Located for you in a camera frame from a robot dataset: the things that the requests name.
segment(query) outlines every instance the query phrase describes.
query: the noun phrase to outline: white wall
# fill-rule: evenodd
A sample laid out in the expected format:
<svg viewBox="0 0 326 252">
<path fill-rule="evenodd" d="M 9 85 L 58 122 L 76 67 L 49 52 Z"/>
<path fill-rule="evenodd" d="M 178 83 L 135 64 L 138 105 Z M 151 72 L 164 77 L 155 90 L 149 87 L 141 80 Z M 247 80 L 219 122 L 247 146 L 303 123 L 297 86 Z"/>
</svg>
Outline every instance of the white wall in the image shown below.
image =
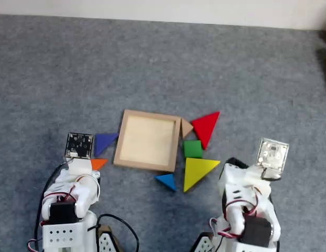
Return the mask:
<svg viewBox="0 0 326 252">
<path fill-rule="evenodd" d="M 0 0 L 0 14 L 326 29 L 326 0 Z"/>
</svg>

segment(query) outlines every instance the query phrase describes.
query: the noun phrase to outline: circuit board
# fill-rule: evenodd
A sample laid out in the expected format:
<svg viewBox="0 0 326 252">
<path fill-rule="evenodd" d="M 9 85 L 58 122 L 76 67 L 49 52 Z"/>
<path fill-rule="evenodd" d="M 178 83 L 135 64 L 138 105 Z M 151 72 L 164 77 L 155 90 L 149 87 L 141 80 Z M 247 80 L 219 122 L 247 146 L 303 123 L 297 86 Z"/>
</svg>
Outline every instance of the circuit board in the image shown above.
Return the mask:
<svg viewBox="0 0 326 252">
<path fill-rule="evenodd" d="M 92 148 L 93 135 L 70 132 L 67 136 L 65 157 L 90 159 Z"/>
</svg>

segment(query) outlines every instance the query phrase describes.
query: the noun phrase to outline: red triangle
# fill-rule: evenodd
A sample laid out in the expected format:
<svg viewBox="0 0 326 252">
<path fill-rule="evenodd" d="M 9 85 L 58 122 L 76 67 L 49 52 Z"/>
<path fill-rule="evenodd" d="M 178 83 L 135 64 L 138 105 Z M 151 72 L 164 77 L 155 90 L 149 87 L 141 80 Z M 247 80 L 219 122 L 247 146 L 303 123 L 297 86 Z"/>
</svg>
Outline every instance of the red triangle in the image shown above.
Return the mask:
<svg viewBox="0 0 326 252">
<path fill-rule="evenodd" d="M 90 162 L 92 170 L 99 171 L 108 162 L 108 159 L 91 159 Z"/>
<path fill-rule="evenodd" d="M 216 126 L 216 122 L 220 116 L 220 111 L 204 117 L 193 120 L 193 130 L 195 131 L 198 139 L 201 141 L 203 149 L 206 150 L 210 142 L 212 132 Z"/>
</svg>

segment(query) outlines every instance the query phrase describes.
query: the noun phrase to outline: colored block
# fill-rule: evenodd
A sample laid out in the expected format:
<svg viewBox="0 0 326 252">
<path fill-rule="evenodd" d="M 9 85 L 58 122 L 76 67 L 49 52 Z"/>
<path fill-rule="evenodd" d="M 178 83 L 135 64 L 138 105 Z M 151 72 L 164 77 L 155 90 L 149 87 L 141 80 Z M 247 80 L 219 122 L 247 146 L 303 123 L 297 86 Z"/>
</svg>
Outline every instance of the colored block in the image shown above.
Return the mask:
<svg viewBox="0 0 326 252">
<path fill-rule="evenodd" d="M 94 156 L 98 157 L 107 147 L 114 142 L 119 136 L 118 133 L 112 134 L 96 134 L 94 145 Z"/>
<path fill-rule="evenodd" d="M 201 159 L 203 157 L 201 142 L 199 140 L 184 141 L 184 156 Z"/>
<path fill-rule="evenodd" d="M 220 161 L 217 160 L 192 159 L 187 157 L 185 164 L 184 192 L 193 187 L 218 164 L 220 164 Z"/>
<path fill-rule="evenodd" d="M 181 126 L 182 126 L 182 138 L 184 139 L 193 130 L 193 126 L 183 118 L 181 118 Z"/>
<path fill-rule="evenodd" d="M 216 126 L 219 116 L 220 112 L 218 111 L 192 121 L 194 131 L 198 139 L 201 141 L 201 145 L 203 146 L 204 150 L 206 150 L 207 145 L 210 142 L 212 132 Z"/>
<path fill-rule="evenodd" d="M 162 182 L 165 184 L 167 187 L 169 187 L 171 190 L 176 191 L 176 186 L 175 186 L 175 180 L 174 180 L 174 175 L 173 174 L 167 174 L 167 175 L 161 175 L 161 176 L 156 176 L 155 177 L 158 181 Z"/>
<path fill-rule="evenodd" d="M 90 162 L 92 170 L 98 171 L 108 162 L 108 159 L 91 159 Z"/>
</svg>

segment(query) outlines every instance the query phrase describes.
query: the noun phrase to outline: yellow triangle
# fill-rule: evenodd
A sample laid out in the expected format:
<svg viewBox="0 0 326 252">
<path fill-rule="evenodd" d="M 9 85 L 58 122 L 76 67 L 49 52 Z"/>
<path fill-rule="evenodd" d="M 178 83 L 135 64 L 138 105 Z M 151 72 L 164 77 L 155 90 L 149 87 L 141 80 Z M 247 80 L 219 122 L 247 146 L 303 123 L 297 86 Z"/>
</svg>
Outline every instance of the yellow triangle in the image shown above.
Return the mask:
<svg viewBox="0 0 326 252">
<path fill-rule="evenodd" d="M 220 164 L 220 161 L 217 160 L 192 159 L 187 157 L 185 164 L 184 192 L 193 187 L 218 164 Z"/>
</svg>

